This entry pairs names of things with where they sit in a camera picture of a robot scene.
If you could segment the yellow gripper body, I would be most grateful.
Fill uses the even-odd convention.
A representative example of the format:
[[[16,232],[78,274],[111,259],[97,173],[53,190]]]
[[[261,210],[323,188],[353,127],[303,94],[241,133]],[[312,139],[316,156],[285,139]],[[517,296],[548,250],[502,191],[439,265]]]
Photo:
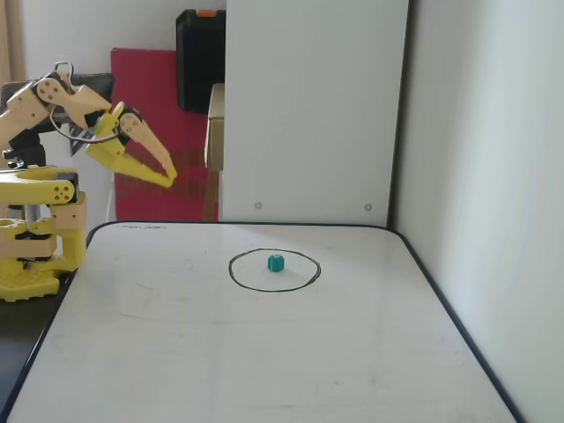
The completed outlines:
[[[85,152],[102,166],[113,171],[130,171],[131,156],[125,151],[130,137],[122,132],[121,116],[126,110],[120,101],[112,110],[104,112],[93,127],[94,143]]]

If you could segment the orange moving gripper finger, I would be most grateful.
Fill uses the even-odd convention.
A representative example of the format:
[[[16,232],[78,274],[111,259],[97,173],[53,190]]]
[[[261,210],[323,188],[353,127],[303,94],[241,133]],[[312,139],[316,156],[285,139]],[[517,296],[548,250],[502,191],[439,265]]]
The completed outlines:
[[[121,115],[120,133],[142,145],[161,164],[168,182],[175,180],[177,172],[168,150],[136,112],[128,111]]]

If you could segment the yellow fixed gripper finger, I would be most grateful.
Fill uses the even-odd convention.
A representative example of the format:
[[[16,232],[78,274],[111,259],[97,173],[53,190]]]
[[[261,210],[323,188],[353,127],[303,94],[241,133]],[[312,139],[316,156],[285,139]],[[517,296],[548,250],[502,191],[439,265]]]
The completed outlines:
[[[118,174],[125,174],[164,188],[170,188],[173,185],[173,164],[170,160],[163,165],[164,174],[162,174],[124,153],[115,157],[111,169]]]

